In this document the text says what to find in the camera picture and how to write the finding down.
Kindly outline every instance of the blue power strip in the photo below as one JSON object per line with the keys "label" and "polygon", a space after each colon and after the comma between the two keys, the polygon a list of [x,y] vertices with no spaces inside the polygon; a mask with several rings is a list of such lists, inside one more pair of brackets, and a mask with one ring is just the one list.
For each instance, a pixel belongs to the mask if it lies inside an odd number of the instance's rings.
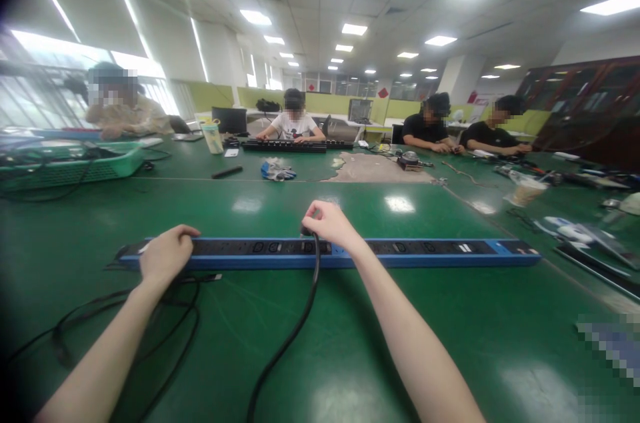
{"label": "blue power strip", "polygon": [[[137,269],[150,238],[121,250],[120,264]],[[522,240],[401,239],[366,240],[387,268],[453,266],[531,266],[541,255]],[[293,270],[313,268],[315,241],[308,238],[194,238],[187,270]],[[321,241],[323,268],[353,268],[340,246]]]}

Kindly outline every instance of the plastic cup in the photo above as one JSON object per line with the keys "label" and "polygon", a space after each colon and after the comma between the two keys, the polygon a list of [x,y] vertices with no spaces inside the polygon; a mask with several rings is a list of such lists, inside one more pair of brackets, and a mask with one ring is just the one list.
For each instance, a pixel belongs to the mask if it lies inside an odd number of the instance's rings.
{"label": "plastic cup", "polygon": [[223,152],[222,139],[220,138],[220,130],[215,123],[203,123],[200,125],[209,151],[212,155],[220,155]]}
{"label": "plastic cup", "polygon": [[514,179],[516,187],[515,191],[505,197],[505,200],[516,207],[526,207],[538,195],[544,192],[549,185],[539,182],[531,177],[518,177]]}

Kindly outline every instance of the power cord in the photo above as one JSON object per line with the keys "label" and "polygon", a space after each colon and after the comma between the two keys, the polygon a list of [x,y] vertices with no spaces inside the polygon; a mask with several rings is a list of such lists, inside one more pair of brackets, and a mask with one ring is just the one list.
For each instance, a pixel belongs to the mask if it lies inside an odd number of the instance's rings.
{"label": "power cord", "polygon": [[258,396],[260,395],[260,390],[264,385],[269,373],[273,369],[273,367],[278,363],[278,360],[284,353],[287,351],[289,345],[293,343],[295,337],[298,336],[300,330],[304,326],[307,321],[307,317],[311,312],[311,307],[313,306],[313,300],[315,298],[315,291],[317,290],[318,285],[318,276],[320,275],[320,241],[318,239],[317,233],[313,233],[313,238],[315,239],[315,268],[313,270],[313,278],[311,279],[311,290],[309,291],[309,298],[307,298],[307,304],[305,305],[305,309],[298,320],[298,323],[295,324],[293,330],[289,334],[289,336],[285,339],[284,343],[278,348],[278,351],[273,355],[270,359],[269,363],[265,366],[262,373],[258,377],[258,380],[253,387],[253,391],[251,393],[251,399],[249,400],[249,407],[247,409],[247,423],[253,423],[255,418],[255,407],[258,402]]}

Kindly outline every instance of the green basket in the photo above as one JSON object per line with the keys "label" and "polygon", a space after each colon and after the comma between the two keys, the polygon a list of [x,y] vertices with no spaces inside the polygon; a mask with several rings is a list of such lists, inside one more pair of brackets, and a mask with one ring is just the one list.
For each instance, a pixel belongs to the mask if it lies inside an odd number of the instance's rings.
{"label": "green basket", "polygon": [[[20,165],[16,167],[0,167],[0,188],[2,191],[20,191],[58,187],[60,185],[74,185],[80,181],[87,165],[91,165],[83,178],[83,183],[111,180],[131,176],[145,160],[143,149],[138,142],[99,143],[97,146],[121,153],[120,157],[97,159],[92,161],[73,161],[47,163],[40,168],[40,164]],[[41,155],[45,159],[77,158],[84,155],[87,147],[83,145],[69,145],[65,147],[29,147],[15,149],[12,153]],[[16,170],[33,173],[11,177]]]}

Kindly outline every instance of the black t-shirt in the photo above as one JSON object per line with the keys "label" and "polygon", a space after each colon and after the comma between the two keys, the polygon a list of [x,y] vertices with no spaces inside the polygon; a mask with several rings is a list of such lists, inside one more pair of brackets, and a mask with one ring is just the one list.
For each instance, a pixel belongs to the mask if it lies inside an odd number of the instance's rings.
{"label": "black t-shirt", "polygon": [[476,140],[478,143],[500,148],[515,147],[519,143],[508,131],[504,129],[490,129],[489,125],[484,121],[474,123],[462,132],[460,145],[466,147],[469,140]]}
{"label": "black t-shirt", "polygon": [[421,113],[407,117],[404,127],[402,128],[402,136],[404,137],[405,135],[411,135],[412,137],[431,143],[444,140],[449,136],[442,120],[438,123],[427,125]]}

